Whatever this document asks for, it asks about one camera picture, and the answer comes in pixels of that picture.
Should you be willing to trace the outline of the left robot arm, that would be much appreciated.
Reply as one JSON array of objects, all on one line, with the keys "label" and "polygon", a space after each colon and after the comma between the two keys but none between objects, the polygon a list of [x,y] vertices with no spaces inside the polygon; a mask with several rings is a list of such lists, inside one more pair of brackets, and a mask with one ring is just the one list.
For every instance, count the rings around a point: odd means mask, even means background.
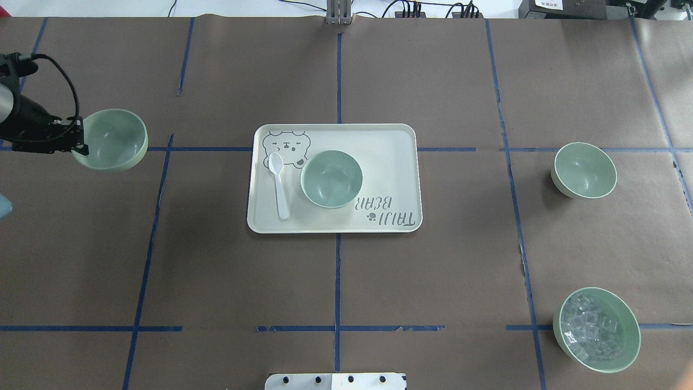
[{"label": "left robot arm", "polygon": [[[40,104],[21,94],[20,79],[37,72],[35,61],[38,59],[53,64],[67,81],[74,100],[73,116],[62,119],[49,114]],[[1,138],[11,143],[13,151],[42,154],[59,151],[88,155],[79,97],[64,69],[52,57],[45,54],[3,54],[1,83]]]}]

